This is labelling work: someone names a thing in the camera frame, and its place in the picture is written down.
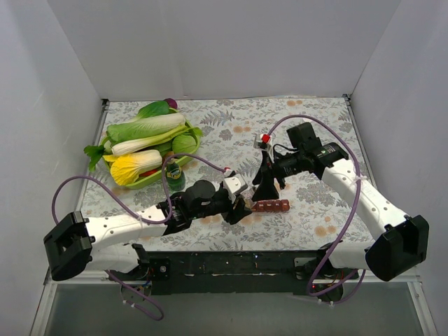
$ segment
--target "white backdrop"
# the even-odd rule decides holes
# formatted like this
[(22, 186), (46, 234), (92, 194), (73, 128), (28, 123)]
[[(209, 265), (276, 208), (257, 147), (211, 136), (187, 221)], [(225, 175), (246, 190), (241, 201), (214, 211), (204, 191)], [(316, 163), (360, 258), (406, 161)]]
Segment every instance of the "white backdrop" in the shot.
[[(101, 101), (45, 0), (0, 1), (0, 335), (28, 335), (57, 185), (85, 171)], [(73, 211), (79, 185), (61, 194)]]
[(111, 100), (351, 93), (400, 0), (48, 0)]
[(448, 335), (448, 2), (402, 0), (353, 94), (381, 192), (430, 225), (423, 290)]

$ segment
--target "metal frame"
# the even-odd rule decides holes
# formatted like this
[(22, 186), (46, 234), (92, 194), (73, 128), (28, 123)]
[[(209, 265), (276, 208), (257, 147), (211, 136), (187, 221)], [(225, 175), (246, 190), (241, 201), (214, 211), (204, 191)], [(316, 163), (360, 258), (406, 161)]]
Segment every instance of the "metal frame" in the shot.
[[(361, 140), (358, 127), (356, 125), (356, 120), (354, 117), (354, 112), (350, 105), (350, 95), (344, 94), (343, 98), (345, 99), (347, 109), (349, 111), (349, 115), (351, 118), (351, 121), (353, 123), (353, 128), (355, 129), (356, 136), (358, 138), (360, 149), (363, 154), (363, 157), (365, 159), (365, 164), (367, 166), (367, 171), (370, 175), (372, 184), (374, 187), (377, 187), (375, 183), (375, 179), (373, 177), (372, 168), (370, 166), (370, 162), (368, 160), (367, 153), (365, 152), (365, 148), (363, 145), (363, 142)], [(97, 126), (97, 131), (95, 133), (94, 137), (94, 144), (98, 144), (102, 128), (104, 126), (104, 121), (106, 119), (106, 115), (109, 109), (109, 100), (104, 99), (103, 100), (103, 106), (102, 106), (102, 112), (101, 117), (99, 119), (99, 123)], [(80, 190), (80, 195), (78, 198), (78, 203), (76, 205), (76, 209), (81, 209), (83, 200), (84, 200), (84, 194), (85, 190), (87, 188), (87, 181), (84, 181), (82, 188)], [(358, 280), (348, 280), (347, 282), (357, 282)], [(421, 289), (421, 282), (420, 282), (420, 276), (417, 272), (417, 268), (413, 268), (410, 271), (407, 271), (404, 274), (401, 274), (400, 276), (397, 276), (393, 282), (405, 282), (408, 284), (409, 292), (412, 296), (412, 301), (414, 303), (417, 316), (419, 318), (419, 322), (421, 324), (422, 330), (424, 335), (428, 336), (434, 336), (437, 335), (437, 330), (435, 329), (435, 325), (431, 316), (431, 313), (429, 311), (424, 292)], [(140, 284), (140, 281), (126, 281), (128, 284)], [(315, 284), (324, 284), (327, 283), (326, 280), (315, 280)], [(377, 277), (373, 275), (371, 272), (367, 272), (366, 276), (363, 280), (363, 282), (372, 283), (372, 282), (382, 282)], [(37, 335), (43, 335), (46, 331), (46, 326), (48, 323), (48, 320), (50, 318), (51, 309), (53, 306), (53, 302), (55, 299), (55, 294), (57, 290), (58, 284), (64, 285), (64, 284), (115, 284), (112, 281), (107, 280), (107, 275), (103, 271), (89, 271), (89, 272), (83, 272), (79, 276), (76, 276), (70, 280), (66, 280), (63, 282), (55, 282), (51, 279), (50, 276), (47, 277), (45, 280), (45, 287), (43, 289), (43, 293), (41, 296), (41, 301), (39, 302), (39, 306), (34, 318), (33, 326), (31, 327), (30, 335), (37, 336)]]

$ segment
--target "tabletop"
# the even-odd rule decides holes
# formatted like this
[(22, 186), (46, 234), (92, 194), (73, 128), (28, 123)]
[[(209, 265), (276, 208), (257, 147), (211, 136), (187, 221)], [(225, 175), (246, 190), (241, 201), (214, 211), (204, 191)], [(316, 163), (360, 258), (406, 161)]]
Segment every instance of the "tabletop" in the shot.
[[(149, 101), (111, 102), (104, 123), (123, 123), (137, 114)], [(179, 111), (204, 136), (197, 155), (221, 167), (231, 167), (248, 183), (255, 176), (261, 160), (253, 148), (255, 135), (266, 133), (284, 116), (305, 114), (323, 121), (345, 140), (356, 154), (363, 175), (368, 175), (361, 147), (346, 102), (343, 98), (270, 97), (252, 99), (178, 101)], [(293, 118), (285, 121), (274, 133), (274, 143), (290, 145), (289, 127), (306, 121)], [(335, 141), (322, 126), (313, 124), (322, 143)], [(193, 160), (183, 167), (187, 187), (200, 179), (221, 182), (223, 175)], [(165, 198), (161, 181), (140, 190), (116, 185), (110, 177), (105, 184), (134, 211), (146, 209)], [(190, 229), (164, 237), (141, 237), (139, 243), (147, 251), (231, 251), (231, 250), (297, 250), (317, 249), (336, 238), (345, 223), (350, 207), (314, 175), (307, 172), (286, 179), (281, 199), (290, 202), (290, 211), (281, 214), (253, 213), (238, 224), (227, 224), (221, 215), (194, 220)], [(81, 211), (85, 217), (114, 216), (124, 213), (98, 185), (89, 181)], [(344, 240), (365, 242), (370, 233), (359, 217), (355, 217)]]

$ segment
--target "green bottle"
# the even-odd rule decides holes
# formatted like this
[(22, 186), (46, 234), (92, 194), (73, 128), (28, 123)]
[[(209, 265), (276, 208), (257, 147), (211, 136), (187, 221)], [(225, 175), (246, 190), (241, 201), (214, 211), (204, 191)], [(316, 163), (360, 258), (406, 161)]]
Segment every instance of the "green bottle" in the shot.
[[(170, 152), (167, 156), (173, 155), (174, 152)], [(182, 168), (176, 163), (176, 159), (172, 158), (167, 164), (167, 182), (172, 191), (181, 191), (185, 188), (185, 174)]]

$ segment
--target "basket of vegetables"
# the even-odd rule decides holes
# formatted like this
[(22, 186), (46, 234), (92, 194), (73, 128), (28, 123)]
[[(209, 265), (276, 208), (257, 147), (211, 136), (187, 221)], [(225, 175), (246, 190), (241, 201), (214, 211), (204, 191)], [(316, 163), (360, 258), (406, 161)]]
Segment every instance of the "basket of vegetables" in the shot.
[[(129, 122), (109, 125), (106, 134), (99, 146), (84, 148), (90, 171), (103, 159), (119, 186), (140, 189), (162, 178), (168, 152), (195, 153), (202, 131), (179, 113), (173, 99), (166, 99), (141, 108)], [(183, 156), (176, 163), (182, 166), (191, 160)]]

